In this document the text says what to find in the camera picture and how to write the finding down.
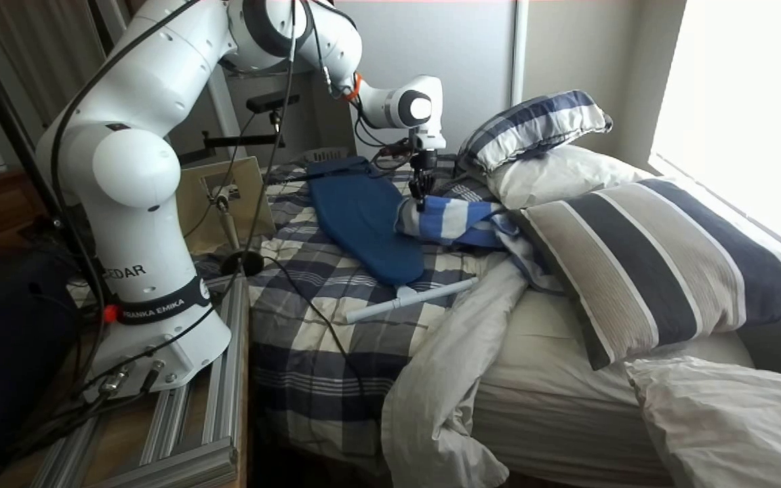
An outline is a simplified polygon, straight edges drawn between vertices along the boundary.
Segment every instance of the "white robotic arm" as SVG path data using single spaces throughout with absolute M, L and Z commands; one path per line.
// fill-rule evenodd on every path
M 105 302 L 119 309 L 89 372 L 115 379 L 108 397 L 178 389 L 230 343 L 182 238 L 178 161 L 166 142 L 223 58 L 242 70 L 310 62 L 368 124 L 409 127 L 424 149 L 445 146 L 440 81 L 367 86 L 356 74 L 361 35 L 326 2 L 148 0 L 35 155 L 60 204 L 86 212 Z

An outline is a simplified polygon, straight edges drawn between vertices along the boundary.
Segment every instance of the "plaid bedsheet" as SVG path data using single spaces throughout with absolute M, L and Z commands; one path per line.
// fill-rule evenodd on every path
M 303 181 L 268 187 L 268 202 L 280 231 L 261 245 L 266 269 L 249 279 L 257 423 L 291 447 L 375 463 L 383 398 L 452 296 L 348 322 L 348 311 L 391 302 L 395 290 L 323 235 Z M 486 257 L 433 245 L 424 245 L 424 254 L 416 290 L 478 276 Z

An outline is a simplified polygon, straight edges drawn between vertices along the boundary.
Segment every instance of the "blue and white striped pillow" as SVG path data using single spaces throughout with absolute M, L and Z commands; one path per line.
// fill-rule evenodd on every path
M 585 92 L 524 101 L 482 123 L 464 146 L 464 161 L 496 170 L 521 158 L 539 158 L 585 134 L 611 134 L 611 116 Z
M 521 208 L 589 317 L 590 366 L 781 320 L 781 252 L 664 180 Z

